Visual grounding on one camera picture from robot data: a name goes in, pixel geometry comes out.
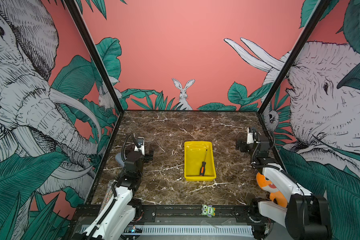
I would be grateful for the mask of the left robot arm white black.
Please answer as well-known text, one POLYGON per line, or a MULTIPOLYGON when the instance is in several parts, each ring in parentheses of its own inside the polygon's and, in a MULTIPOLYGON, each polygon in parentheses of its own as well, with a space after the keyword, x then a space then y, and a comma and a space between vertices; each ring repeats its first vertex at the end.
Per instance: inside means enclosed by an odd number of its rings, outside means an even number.
POLYGON ((142 181, 144 163, 153 155, 145 154, 142 138, 124 148, 121 155, 126 158, 118 180, 111 185, 112 197, 83 233, 73 234, 72 240, 117 240, 130 222, 141 219, 142 202, 134 195, 142 181))

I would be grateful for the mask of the black orange screwdriver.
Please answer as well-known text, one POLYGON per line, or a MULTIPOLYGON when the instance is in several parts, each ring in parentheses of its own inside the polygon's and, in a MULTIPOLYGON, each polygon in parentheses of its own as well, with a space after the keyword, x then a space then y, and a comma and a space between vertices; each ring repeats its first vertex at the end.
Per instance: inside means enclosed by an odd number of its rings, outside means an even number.
POLYGON ((203 177, 205 175, 205 171, 206 171, 206 158, 207 158, 207 154, 208 154, 208 149, 206 149, 205 152, 205 156, 204 156, 204 160, 202 161, 202 166, 200 168, 200 176, 203 177))

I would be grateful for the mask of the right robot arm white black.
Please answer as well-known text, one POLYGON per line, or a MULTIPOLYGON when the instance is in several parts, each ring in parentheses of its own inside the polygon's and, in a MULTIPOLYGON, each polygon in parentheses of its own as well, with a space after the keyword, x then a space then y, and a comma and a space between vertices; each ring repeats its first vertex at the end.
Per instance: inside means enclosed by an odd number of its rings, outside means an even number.
POLYGON ((255 128, 247 129, 247 139, 238 140, 236 150, 249 153, 250 164, 257 170, 258 185, 270 199, 255 198, 248 209, 249 220, 263 223, 252 232, 264 240, 272 222, 285 227, 294 240, 330 240, 333 233, 327 200, 304 188, 279 163, 270 157, 271 143, 255 128))

